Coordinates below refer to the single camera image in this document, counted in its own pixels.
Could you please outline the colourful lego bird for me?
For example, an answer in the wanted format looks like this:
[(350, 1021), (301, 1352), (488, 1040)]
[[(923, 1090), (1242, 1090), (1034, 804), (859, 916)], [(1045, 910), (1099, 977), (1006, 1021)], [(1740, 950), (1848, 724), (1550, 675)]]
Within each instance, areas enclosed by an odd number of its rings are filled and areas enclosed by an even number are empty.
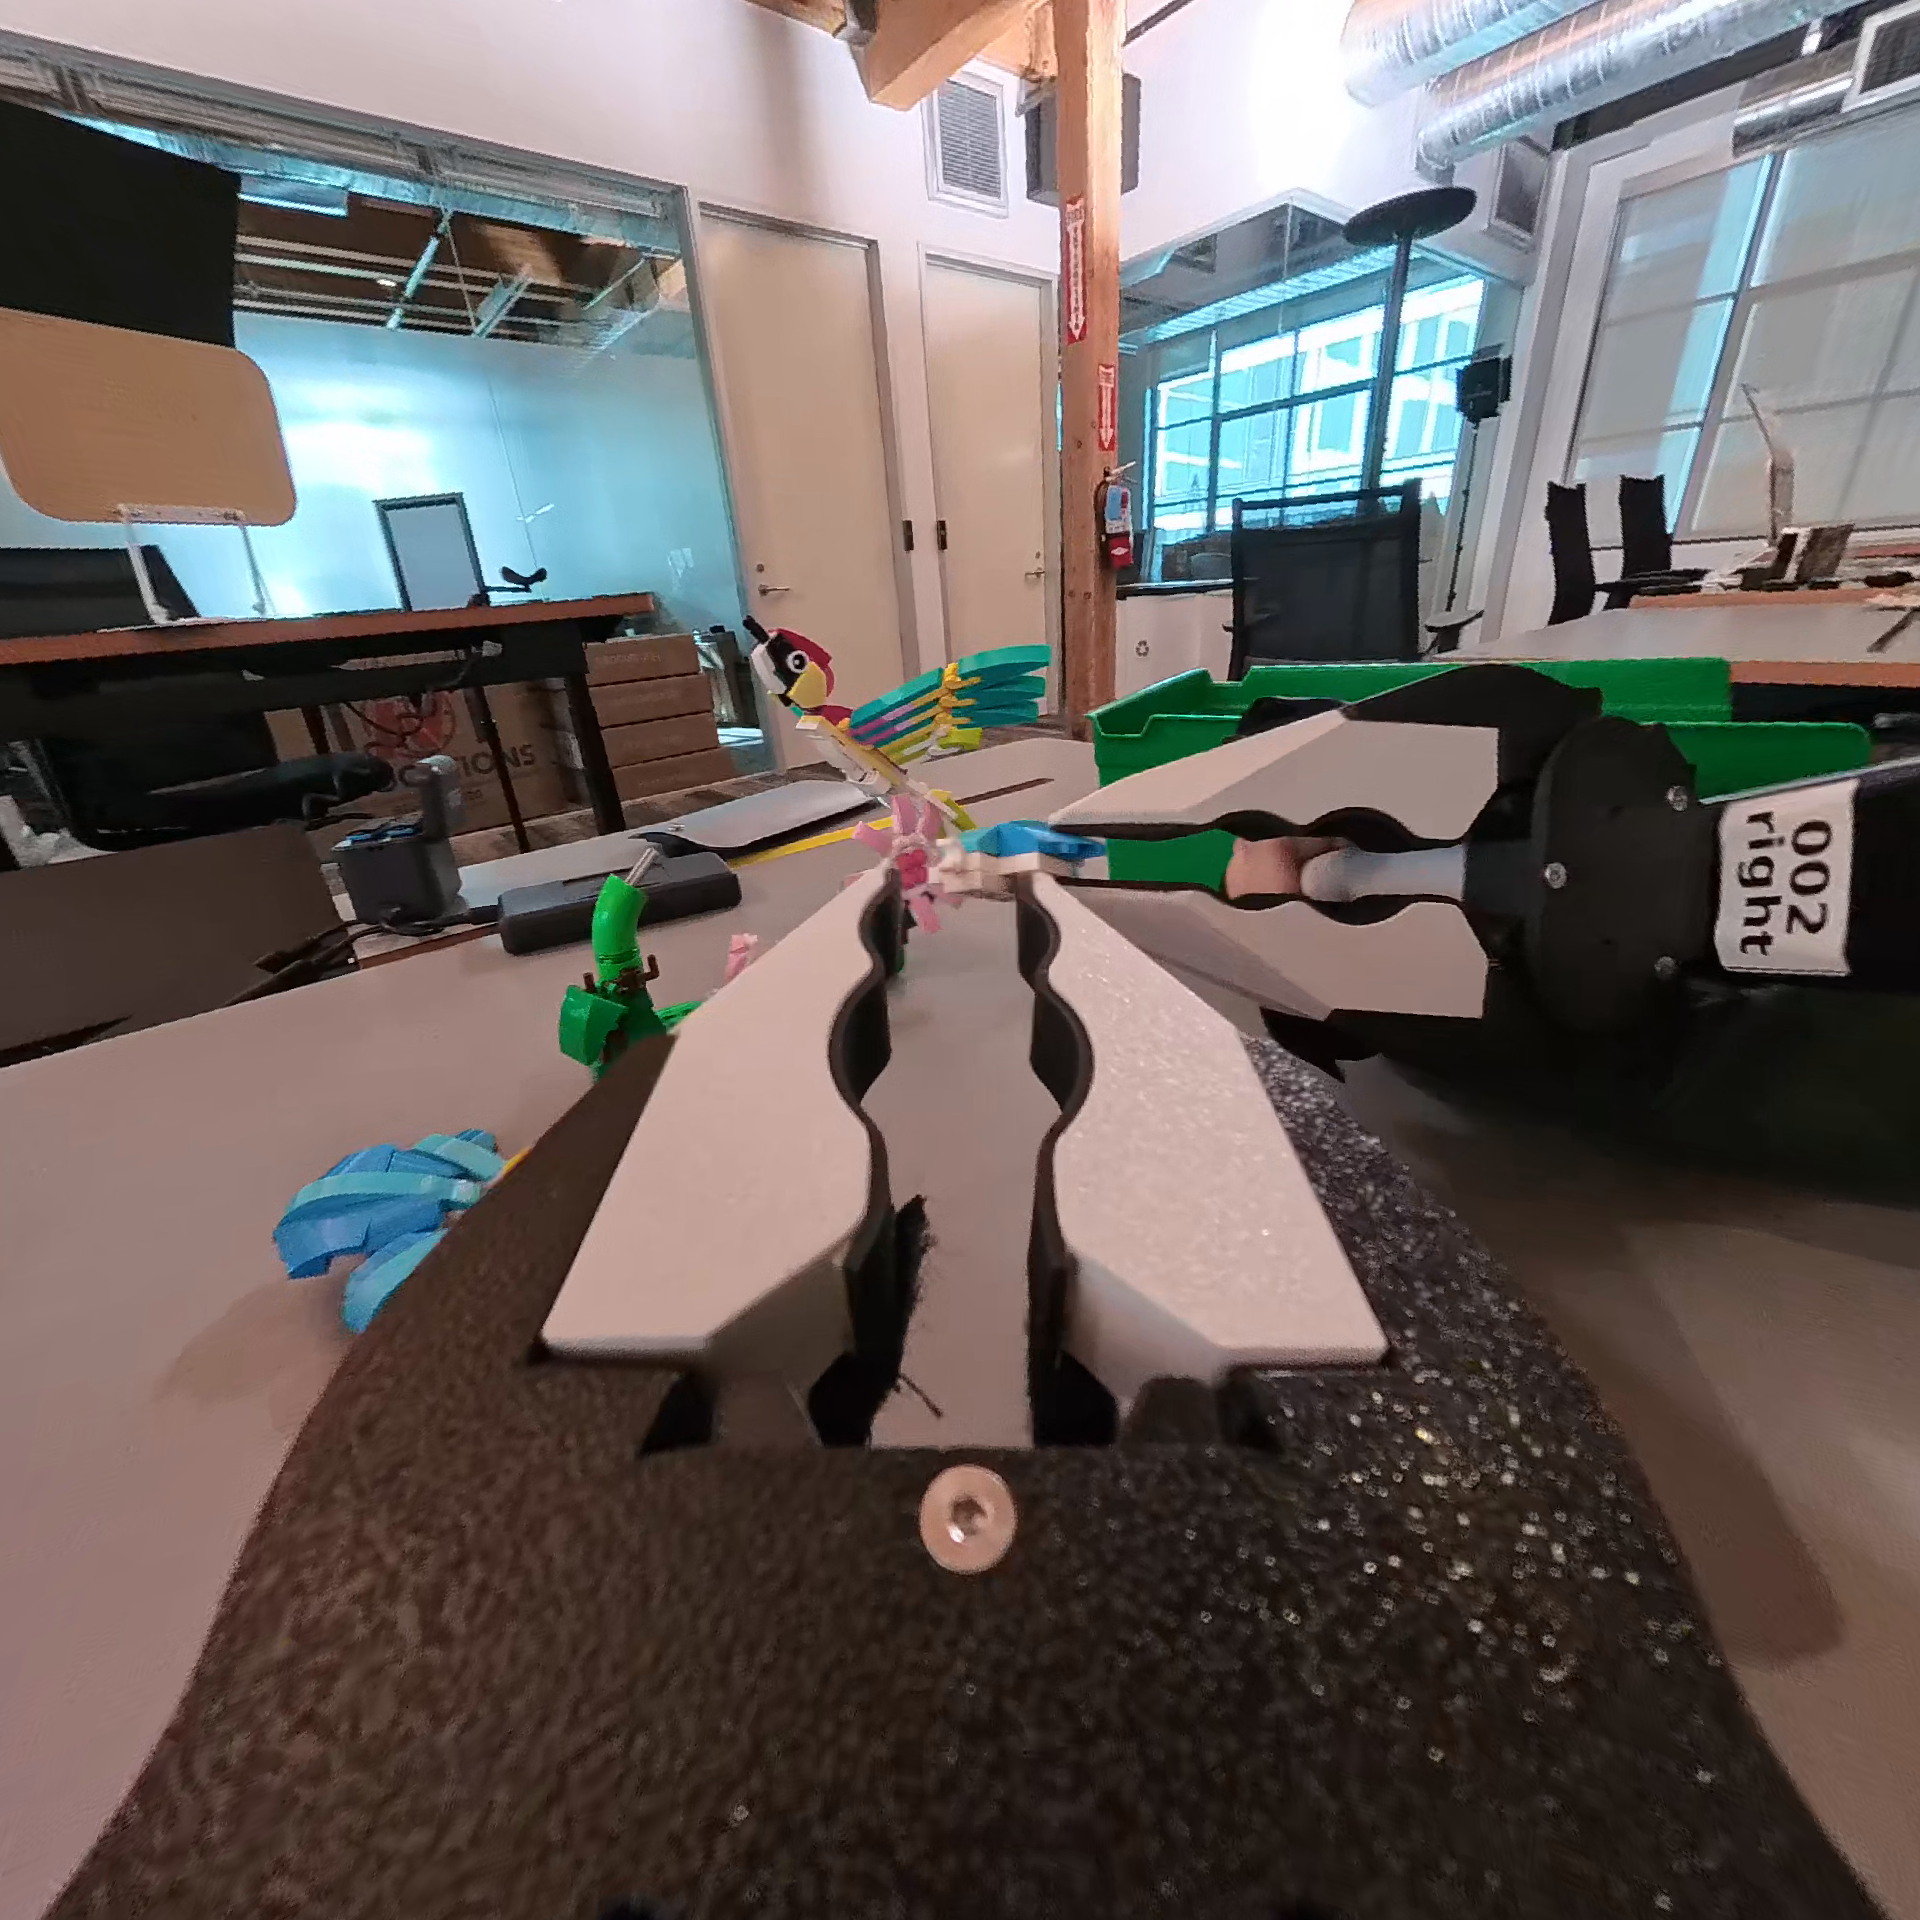
[(1006, 644), (961, 656), (859, 706), (838, 704), (833, 658), (801, 634), (765, 630), (748, 620), (757, 682), (793, 713), (798, 732), (872, 800), (912, 800), (970, 830), (972, 816), (914, 770), (928, 760), (973, 752), (984, 729), (1022, 726), (1041, 718), (1046, 698), (1050, 648)]

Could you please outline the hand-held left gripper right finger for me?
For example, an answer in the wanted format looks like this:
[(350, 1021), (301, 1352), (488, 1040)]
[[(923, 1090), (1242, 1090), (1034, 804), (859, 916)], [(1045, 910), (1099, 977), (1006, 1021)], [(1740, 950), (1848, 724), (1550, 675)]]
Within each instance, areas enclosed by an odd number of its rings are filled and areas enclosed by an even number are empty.
[(1028, 1384), (1376, 1370), (1386, 1333), (1238, 1029), (1056, 880), (1017, 888), (1028, 1062), (1058, 1115)]

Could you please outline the green lego plant pink flowers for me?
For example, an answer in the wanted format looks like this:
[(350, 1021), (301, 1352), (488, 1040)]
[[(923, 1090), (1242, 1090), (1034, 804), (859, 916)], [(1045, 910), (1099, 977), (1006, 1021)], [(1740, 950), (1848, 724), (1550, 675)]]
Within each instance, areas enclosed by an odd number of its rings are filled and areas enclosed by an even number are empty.
[[(957, 800), (938, 793), (894, 796), (886, 818), (861, 820), (856, 840), (881, 854), (902, 889), (902, 913), (916, 929), (938, 931), (942, 908), (936, 904), (936, 880), (942, 849), (978, 828), (973, 813)], [(650, 849), (624, 872), (638, 878), (662, 851)], [(653, 980), (659, 961), (635, 947), (596, 955), (580, 986), (569, 986), (561, 1003), (561, 1050), (566, 1058), (601, 1077), (634, 1042), (672, 1034), (692, 1013), (697, 998), (657, 1006)]]

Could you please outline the large window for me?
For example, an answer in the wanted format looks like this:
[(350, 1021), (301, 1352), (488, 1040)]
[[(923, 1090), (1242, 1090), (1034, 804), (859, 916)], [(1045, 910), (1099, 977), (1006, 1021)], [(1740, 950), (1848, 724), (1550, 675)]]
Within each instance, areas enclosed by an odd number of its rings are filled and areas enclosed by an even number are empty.
[(1444, 513), (1467, 427), (1457, 380), (1476, 350), (1506, 347), (1514, 282), (1414, 254), (1386, 328), (1387, 274), (1293, 300), (1238, 298), (1224, 320), (1125, 354), (1122, 421), (1142, 526), (1158, 538), (1227, 530), (1246, 496), (1330, 496), (1419, 482)]
[(1917, 129), (1890, 112), (1627, 194), (1566, 459), (1590, 538), (1619, 481), (1664, 481), (1677, 544), (1770, 530), (1770, 445), (1793, 521), (1917, 514)]

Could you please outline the beige door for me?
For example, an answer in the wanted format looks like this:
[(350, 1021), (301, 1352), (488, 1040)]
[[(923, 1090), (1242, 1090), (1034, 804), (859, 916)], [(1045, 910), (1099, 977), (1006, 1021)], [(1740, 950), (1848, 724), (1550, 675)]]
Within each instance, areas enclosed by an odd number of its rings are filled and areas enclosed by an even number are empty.
[(920, 269), (928, 413), (928, 664), (1046, 649), (1061, 691), (1064, 452), (1053, 282), (925, 251)]
[(699, 280), (746, 612), (822, 648), (857, 706), (905, 673), (872, 249), (705, 209)]

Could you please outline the wooden desk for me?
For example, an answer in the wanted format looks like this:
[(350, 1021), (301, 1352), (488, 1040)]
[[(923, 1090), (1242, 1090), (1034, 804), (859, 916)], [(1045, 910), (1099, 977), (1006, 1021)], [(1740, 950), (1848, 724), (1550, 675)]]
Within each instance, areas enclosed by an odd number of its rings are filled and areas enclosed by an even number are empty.
[(116, 738), (228, 713), (558, 682), (584, 749), (593, 818), (609, 835), (624, 826), (621, 798), (593, 713), (585, 649), (653, 611), (650, 593), (614, 593), (498, 609), (201, 617), (16, 635), (3, 642), (3, 737)]
[(1915, 693), (1917, 593), (1830, 587), (1636, 598), (1558, 627), (1472, 641), (1461, 661), (1722, 661), (1740, 688)]

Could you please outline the white wall vent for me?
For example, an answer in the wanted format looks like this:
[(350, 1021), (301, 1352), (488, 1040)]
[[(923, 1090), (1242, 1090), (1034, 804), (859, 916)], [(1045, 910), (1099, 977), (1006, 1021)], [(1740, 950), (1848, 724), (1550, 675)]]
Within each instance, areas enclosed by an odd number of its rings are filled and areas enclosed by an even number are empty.
[(921, 102), (925, 193), (987, 217), (1009, 213), (1006, 94), (993, 80), (950, 78)]

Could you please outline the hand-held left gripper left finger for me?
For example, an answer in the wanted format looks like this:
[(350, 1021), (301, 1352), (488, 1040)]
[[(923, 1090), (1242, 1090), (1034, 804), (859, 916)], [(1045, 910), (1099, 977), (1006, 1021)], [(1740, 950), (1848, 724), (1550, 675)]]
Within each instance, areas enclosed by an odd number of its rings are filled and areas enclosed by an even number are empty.
[(896, 1202), (861, 1102), (891, 1058), (902, 893), (861, 873), (689, 1018), (552, 1305), (561, 1357), (891, 1374)]

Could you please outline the stacked brown cardboard boxes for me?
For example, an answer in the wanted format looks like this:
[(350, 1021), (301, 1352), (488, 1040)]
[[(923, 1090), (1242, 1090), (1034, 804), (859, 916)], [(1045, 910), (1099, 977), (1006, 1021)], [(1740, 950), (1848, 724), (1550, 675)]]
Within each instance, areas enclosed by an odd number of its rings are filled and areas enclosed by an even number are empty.
[(621, 800), (732, 776), (692, 635), (601, 641), (585, 648), (585, 664), (593, 715)]

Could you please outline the black floor lamp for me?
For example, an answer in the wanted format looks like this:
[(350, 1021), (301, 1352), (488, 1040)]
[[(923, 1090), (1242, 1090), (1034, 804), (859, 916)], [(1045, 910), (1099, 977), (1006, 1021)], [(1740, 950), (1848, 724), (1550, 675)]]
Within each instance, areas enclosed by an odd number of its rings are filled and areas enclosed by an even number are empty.
[(1382, 293), (1382, 322), (1376, 350), (1376, 372), (1368, 396), (1364, 440), (1361, 452), (1361, 492), (1380, 489), (1390, 397), (1400, 368), (1401, 315), (1409, 291), (1412, 249), (1464, 225), (1476, 196), (1464, 185), (1428, 185), (1411, 194), (1382, 200), (1354, 216), (1341, 236), (1354, 249), (1390, 249)]

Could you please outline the black monitor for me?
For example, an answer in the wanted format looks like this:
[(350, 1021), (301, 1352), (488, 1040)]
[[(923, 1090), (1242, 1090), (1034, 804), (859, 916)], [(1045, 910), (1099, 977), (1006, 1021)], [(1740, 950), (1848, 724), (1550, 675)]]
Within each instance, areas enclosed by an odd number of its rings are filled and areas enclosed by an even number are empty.
[(3, 306), (234, 347), (238, 177), (3, 102)]

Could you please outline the black office chair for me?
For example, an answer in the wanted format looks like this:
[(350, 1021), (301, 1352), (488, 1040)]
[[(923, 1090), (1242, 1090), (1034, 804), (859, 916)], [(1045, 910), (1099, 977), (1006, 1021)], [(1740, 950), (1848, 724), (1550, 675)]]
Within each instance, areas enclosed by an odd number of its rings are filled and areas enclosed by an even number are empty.
[[(5, 546), (3, 637), (73, 641), (145, 624), (131, 554)], [(314, 828), (395, 785), (366, 752), (277, 745), (238, 666), (131, 656), (5, 667), (5, 762), (85, 849), (131, 853), (262, 826)]]

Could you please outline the small teal lego piece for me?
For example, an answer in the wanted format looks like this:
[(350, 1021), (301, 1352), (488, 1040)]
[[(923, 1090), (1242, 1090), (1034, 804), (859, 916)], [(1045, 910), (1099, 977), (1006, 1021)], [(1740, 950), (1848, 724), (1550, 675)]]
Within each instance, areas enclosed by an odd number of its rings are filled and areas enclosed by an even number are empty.
[(973, 828), (963, 835), (963, 851), (973, 872), (993, 880), (1032, 873), (1073, 878), (1083, 868), (1105, 868), (1109, 859), (1105, 840), (1061, 833), (1043, 820)]

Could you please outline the blue lego flower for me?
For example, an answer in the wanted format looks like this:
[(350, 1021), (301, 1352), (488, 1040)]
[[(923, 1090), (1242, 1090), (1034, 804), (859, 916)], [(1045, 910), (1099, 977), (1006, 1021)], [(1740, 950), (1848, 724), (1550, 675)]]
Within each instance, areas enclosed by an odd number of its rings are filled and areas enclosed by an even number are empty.
[(360, 1338), (517, 1164), (480, 1130), (354, 1149), (286, 1205), (273, 1229), (277, 1259), (300, 1282), (341, 1269), (344, 1328)]

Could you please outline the grey framed monitor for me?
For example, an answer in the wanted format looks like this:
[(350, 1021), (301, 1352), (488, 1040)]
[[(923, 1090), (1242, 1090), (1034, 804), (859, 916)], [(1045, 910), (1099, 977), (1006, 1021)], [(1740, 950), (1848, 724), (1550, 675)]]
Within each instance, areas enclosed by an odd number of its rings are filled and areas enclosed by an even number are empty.
[(465, 494), (382, 496), (374, 501), (374, 520), (404, 611), (489, 603)]

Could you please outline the green plastic bin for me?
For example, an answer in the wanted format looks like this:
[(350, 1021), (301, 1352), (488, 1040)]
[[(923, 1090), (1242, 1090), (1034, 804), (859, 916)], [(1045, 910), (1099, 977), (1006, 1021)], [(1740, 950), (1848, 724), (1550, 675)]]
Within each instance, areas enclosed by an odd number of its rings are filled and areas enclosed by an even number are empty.
[[(1280, 696), (1330, 698), (1348, 704), (1390, 688), (1395, 677), (1412, 680), (1457, 666), (1539, 666), (1557, 680), (1597, 685), (1610, 713), (1641, 721), (1661, 718), (1669, 724), (1707, 724), (1729, 718), (1825, 723), (1742, 715), (1737, 688), (1722, 661), (1262, 666), (1250, 670), (1246, 680), (1227, 684), (1216, 684), (1204, 675), (1180, 677), (1102, 710), (1096, 718), (1099, 787), (1165, 762), (1212, 752), (1242, 737), (1276, 729), (1276, 699)], [(1848, 726), (1858, 729), (1864, 756), (1874, 762), (1865, 732), (1858, 724)], [(1110, 840), (1110, 875), (1150, 884), (1221, 888), (1235, 840), (1238, 836), (1230, 833), (1198, 833), (1158, 843)], [(1357, 849), (1346, 843), (1341, 851), (1317, 857), (1304, 872), (1304, 893), (1288, 898), (1305, 898), (1355, 921), (1380, 916), (1387, 898), (1453, 901), (1467, 916), (1461, 880), (1465, 843), (1467, 836), (1444, 849)]]

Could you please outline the black flat box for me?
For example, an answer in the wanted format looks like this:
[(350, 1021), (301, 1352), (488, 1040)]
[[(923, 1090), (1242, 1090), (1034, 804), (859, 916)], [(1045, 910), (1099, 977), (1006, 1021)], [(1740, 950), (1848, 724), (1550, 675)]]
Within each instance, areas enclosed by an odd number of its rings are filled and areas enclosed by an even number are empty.
[(739, 875), (721, 854), (659, 854), (638, 878), (613, 872), (502, 891), (497, 938), (514, 955), (566, 944), (589, 944), (606, 955), (635, 947), (640, 929), (732, 910), (739, 901)]

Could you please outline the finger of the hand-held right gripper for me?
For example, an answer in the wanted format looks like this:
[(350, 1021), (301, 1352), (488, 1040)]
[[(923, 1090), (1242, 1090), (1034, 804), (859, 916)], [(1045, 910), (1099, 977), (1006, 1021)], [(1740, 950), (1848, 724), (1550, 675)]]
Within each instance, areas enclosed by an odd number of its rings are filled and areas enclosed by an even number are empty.
[(1288, 723), (1105, 785), (1050, 826), (1125, 843), (1198, 833), (1333, 836), (1357, 849), (1461, 843), (1499, 789), (1492, 726), (1368, 723), (1344, 710)]
[(1122, 940), (1272, 1013), (1478, 1019), (1491, 961), (1453, 901), (1387, 898), (1341, 918), (1305, 898), (1233, 904), (1192, 884), (1074, 880), (1073, 893)]

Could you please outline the silver ventilation duct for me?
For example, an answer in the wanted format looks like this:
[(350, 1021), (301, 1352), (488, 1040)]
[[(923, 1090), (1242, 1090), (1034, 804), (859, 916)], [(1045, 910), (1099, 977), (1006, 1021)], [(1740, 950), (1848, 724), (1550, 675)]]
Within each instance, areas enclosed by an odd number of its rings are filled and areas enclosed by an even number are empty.
[(1337, 37), (1368, 107), (1414, 94), (1428, 181), (1576, 112), (1613, 105), (1764, 41), (1802, 41), (1848, 2), (1354, 2)]

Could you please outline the white flat pad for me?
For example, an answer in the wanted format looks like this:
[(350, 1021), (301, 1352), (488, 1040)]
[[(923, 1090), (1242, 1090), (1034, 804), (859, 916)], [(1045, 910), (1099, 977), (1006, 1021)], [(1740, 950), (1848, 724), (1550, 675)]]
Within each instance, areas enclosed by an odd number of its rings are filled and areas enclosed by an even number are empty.
[(873, 798), (849, 780), (793, 780), (638, 828), (635, 836), (672, 857), (709, 853), (733, 859), (849, 822), (872, 804)]

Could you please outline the black speaker on stand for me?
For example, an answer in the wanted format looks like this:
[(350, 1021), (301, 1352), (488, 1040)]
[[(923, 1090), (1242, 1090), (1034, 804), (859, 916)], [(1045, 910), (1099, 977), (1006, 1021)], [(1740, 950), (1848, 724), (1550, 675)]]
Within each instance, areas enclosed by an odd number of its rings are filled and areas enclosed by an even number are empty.
[(1453, 492), (1453, 542), (1446, 571), (1444, 612), (1461, 603), (1461, 574), (1467, 563), (1467, 546), (1474, 530), (1474, 502), (1478, 496), (1482, 444), (1486, 429), (1499, 421), (1514, 384), (1514, 360), (1499, 347), (1476, 350), (1457, 374), (1457, 412), (1461, 419), (1464, 467)]

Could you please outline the light wooden panel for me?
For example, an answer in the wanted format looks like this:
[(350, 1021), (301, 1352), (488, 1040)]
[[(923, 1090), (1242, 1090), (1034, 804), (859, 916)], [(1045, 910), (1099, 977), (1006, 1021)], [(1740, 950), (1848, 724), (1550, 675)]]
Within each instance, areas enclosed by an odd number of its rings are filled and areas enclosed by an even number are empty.
[(3, 313), (3, 464), (54, 521), (284, 526), (298, 514), (270, 380), (234, 347)]

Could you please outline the cardboard box red print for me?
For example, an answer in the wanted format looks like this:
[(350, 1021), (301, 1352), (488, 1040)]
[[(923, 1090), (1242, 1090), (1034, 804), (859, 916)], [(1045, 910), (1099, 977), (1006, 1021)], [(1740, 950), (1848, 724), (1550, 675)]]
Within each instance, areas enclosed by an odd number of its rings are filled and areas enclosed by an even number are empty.
[(558, 684), (448, 688), (314, 710), (325, 744), (315, 745), (305, 709), (266, 715), (284, 762), (310, 752), (364, 752), (402, 773), (418, 760), (446, 756), (461, 773), (465, 826), (513, 828), (553, 818), (578, 802), (563, 760), (564, 702)]

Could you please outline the person's right hand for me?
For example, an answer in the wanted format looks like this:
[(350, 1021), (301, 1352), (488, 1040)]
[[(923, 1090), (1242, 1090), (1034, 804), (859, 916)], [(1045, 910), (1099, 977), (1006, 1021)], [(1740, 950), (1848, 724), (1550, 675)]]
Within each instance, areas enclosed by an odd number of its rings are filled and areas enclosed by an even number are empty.
[(1235, 840), (1221, 891), (1230, 901), (1284, 898), (1305, 891), (1305, 868), (1321, 854), (1341, 851), (1336, 836)]

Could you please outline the black slim chair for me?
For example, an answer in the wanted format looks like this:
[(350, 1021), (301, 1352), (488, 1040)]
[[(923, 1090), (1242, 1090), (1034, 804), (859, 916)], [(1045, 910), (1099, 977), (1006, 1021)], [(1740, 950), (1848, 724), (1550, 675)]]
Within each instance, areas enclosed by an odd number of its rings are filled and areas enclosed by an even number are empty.
[(1666, 523), (1666, 485), (1661, 474), (1619, 475), (1620, 563), (1613, 602), (1625, 606), (1634, 596), (1675, 596), (1700, 593), (1702, 566), (1673, 565), (1673, 538)]
[(1552, 561), (1548, 627), (1589, 617), (1595, 609), (1625, 609), (1630, 590), (1619, 582), (1602, 587), (1595, 571), (1587, 488), (1550, 482), (1546, 488), (1546, 523)]

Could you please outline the wooden post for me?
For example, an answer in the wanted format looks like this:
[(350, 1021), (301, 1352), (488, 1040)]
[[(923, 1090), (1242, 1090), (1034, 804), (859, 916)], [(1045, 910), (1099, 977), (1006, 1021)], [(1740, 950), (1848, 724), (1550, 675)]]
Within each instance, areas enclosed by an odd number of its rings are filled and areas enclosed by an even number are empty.
[(1064, 713), (1091, 738), (1114, 699), (1116, 582), (1102, 502), (1118, 472), (1125, 8), (1056, 2), (1064, 312)]

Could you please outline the black mesh chair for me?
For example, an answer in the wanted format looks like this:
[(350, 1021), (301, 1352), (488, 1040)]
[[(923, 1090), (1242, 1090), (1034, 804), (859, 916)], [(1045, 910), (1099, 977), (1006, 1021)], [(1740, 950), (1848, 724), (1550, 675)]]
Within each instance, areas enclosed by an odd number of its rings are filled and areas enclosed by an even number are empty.
[(1425, 485), (1233, 502), (1230, 682), (1262, 666), (1414, 664), (1482, 611), (1425, 612)]

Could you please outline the dark flat panel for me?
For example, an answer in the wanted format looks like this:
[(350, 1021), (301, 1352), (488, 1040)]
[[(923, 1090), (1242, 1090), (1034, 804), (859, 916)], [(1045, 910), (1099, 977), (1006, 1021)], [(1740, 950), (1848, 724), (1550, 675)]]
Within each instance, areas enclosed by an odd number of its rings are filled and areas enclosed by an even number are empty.
[(292, 822), (3, 878), (3, 1065), (238, 1003), (346, 931)]

